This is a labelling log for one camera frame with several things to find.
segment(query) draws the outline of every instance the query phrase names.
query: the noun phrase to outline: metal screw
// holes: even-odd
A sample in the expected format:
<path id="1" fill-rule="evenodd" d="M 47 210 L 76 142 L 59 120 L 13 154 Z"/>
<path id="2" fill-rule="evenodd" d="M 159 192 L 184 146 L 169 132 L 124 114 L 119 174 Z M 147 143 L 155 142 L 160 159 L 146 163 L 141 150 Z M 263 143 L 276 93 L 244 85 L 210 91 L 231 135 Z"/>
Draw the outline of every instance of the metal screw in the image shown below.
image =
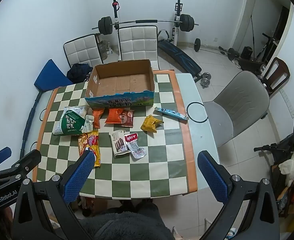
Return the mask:
<path id="1" fill-rule="evenodd" d="M 239 175 L 233 175 L 233 176 L 232 176 L 232 179 L 233 179 L 234 181 L 240 181 L 240 176 L 239 176 Z"/>
<path id="2" fill-rule="evenodd" d="M 53 175 L 51 178 L 53 181 L 58 181 L 60 179 L 59 175 Z"/>
<path id="3" fill-rule="evenodd" d="M 263 179 L 263 184 L 268 185 L 269 184 L 269 179 Z"/>
<path id="4" fill-rule="evenodd" d="M 22 182 L 24 185 L 28 185 L 29 184 L 30 179 L 24 179 L 24 181 Z"/>

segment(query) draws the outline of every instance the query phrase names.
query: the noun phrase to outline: white chair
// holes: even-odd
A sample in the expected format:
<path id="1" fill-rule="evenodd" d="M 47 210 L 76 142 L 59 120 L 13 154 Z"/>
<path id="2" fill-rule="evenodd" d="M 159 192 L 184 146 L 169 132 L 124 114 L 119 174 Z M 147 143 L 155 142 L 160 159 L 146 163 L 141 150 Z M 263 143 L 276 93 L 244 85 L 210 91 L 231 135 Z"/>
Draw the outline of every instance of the white chair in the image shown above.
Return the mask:
<path id="1" fill-rule="evenodd" d="M 76 63 L 88 63 L 90 67 L 103 63 L 97 46 L 97 38 L 94 34 L 66 42 L 64 51 L 70 67 Z"/>
<path id="2" fill-rule="evenodd" d="M 268 110 L 269 95 L 249 71 L 238 73 L 210 102 L 204 102 L 216 146 L 219 147 L 257 122 Z"/>
<path id="3" fill-rule="evenodd" d="M 157 26 L 137 25 L 118 30 L 121 60 L 149 59 L 153 70 L 159 70 Z"/>

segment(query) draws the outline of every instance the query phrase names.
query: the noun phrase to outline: checkered tablecloth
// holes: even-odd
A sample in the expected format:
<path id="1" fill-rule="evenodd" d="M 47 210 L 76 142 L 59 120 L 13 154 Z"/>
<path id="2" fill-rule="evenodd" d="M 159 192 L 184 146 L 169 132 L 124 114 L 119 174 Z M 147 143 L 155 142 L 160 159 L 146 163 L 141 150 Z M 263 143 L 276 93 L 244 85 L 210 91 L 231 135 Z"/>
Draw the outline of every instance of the checkered tablecloth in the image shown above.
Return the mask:
<path id="1" fill-rule="evenodd" d="M 55 136 L 53 128 L 58 123 L 65 106 L 86 105 L 87 83 L 61 87 L 50 106 L 47 122 L 44 124 L 40 145 L 41 163 L 36 172 L 37 181 L 50 179 L 79 158 L 78 136 Z M 90 173 L 80 195 L 99 198 L 134 199 L 152 198 L 189 193 L 187 164 L 181 123 L 154 110 L 162 107 L 177 111 L 175 93 L 169 74 L 155 75 L 155 96 L 153 106 L 132 107 L 134 110 L 133 128 L 105 124 L 106 109 L 100 119 L 99 148 L 101 166 Z M 140 129 L 149 114 L 163 120 L 157 133 Z M 110 131 L 123 129 L 138 133 L 138 145 L 144 147 L 147 155 L 135 160 L 125 154 L 114 157 Z"/>

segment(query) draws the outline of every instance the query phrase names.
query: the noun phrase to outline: cardboard box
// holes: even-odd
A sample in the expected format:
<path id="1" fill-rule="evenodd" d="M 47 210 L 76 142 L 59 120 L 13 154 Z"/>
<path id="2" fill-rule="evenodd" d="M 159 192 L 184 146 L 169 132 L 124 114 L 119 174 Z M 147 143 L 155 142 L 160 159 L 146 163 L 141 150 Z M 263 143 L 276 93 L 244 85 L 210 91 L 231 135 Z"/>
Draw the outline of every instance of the cardboard box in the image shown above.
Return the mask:
<path id="1" fill-rule="evenodd" d="M 94 67 L 85 100 L 91 108 L 152 106 L 154 91 L 149 59 L 118 61 Z"/>

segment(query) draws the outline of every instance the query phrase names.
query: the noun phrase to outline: yellow snack package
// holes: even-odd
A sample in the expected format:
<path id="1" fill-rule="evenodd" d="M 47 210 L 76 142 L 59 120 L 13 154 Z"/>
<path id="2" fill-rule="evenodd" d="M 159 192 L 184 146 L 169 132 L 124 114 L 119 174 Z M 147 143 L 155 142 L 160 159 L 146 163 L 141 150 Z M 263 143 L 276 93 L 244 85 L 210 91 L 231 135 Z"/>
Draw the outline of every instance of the yellow snack package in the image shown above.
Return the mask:
<path id="1" fill-rule="evenodd" d="M 148 115 L 142 126 L 140 127 L 140 129 L 142 129 L 143 131 L 147 131 L 147 132 L 154 132 L 154 133 L 157 133 L 157 130 L 156 130 L 156 126 L 163 123 L 163 121 L 157 119 L 157 118 L 154 118 L 151 114 Z"/>
<path id="2" fill-rule="evenodd" d="M 85 150 L 92 151 L 95 155 L 94 167 L 100 167 L 100 151 L 98 145 L 98 131 L 87 132 L 79 135 L 78 138 L 79 155 Z"/>

